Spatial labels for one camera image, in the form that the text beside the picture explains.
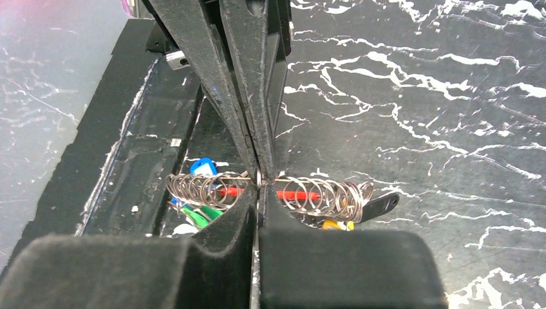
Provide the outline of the keyring with coloured key tags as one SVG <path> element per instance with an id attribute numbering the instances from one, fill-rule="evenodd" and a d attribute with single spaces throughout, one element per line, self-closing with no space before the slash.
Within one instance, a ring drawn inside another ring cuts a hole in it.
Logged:
<path id="1" fill-rule="evenodd" d="M 353 231 L 355 226 L 391 212 L 400 201 L 396 192 L 376 197 L 371 181 L 340 182 L 325 178 L 279 175 L 252 179 L 248 172 L 218 172 L 209 158 L 201 158 L 188 173 L 165 179 L 167 204 L 185 216 L 194 230 L 202 230 L 241 201 L 251 189 L 270 192 L 291 217 L 323 230 Z"/>

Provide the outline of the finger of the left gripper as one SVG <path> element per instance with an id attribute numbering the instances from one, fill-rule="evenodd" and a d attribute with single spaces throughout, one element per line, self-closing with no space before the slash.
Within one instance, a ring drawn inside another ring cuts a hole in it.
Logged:
<path id="1" fill-rule="evenodd" d="M 150 6 L 185 54 L 200 79 L 207 98 L 229 129 L 251 179 L 258 163 L 245 115 L 226 61 L 218 30 L 210 23 L 202 1 L 151 1 Z"/>
<path id="2" fill-rule="evenodd" d="M 265 72 L 267 4 L 264 1 L 220 1 L 220 10 L 256 161 L 262 177 L 273 179 L 275 163 Z"/>

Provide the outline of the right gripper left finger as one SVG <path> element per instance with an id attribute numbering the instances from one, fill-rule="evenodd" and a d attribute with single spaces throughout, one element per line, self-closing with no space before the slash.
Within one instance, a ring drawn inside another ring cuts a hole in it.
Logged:
<path id="1" fill-rule="evenodd" d="M 184 238 L 51 235 L 1 283 L 2 308 L 247 308 L 256 193 Z"/>

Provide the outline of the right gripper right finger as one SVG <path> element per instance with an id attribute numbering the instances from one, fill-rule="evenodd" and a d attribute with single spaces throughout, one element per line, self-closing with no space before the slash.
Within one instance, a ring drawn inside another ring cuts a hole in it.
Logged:
<path id="1" fill-rule="evenodd" d="M 261 308 L 447 308 L 433 255 L 400 230 L 308 227 L 262 189 Z"/>

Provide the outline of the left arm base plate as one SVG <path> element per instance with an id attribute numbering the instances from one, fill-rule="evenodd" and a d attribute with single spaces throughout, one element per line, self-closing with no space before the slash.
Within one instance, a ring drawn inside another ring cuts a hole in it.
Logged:
<path id="1" fill-rule="evenodd" d="M 184 52 L 179 49 L 172 38 L 165 34 L 157 22 L 154 22 L 151 33 L 146 41 L 146 50 L 162 55 L 173 71 L 191 66 Z"/>

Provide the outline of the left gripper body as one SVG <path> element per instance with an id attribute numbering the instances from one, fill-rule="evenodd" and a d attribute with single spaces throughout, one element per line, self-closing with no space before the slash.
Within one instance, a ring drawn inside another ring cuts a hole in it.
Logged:
<path id="1" fill-rule="evenodd" d="M 270 126 L 278 122 L 281 88 L 287 76 L 286 57 L 292 51 L 292 12 L 289 1 L 269 0 L 267 4 L 267 41 L 265 49 L 265 94 Z"/>

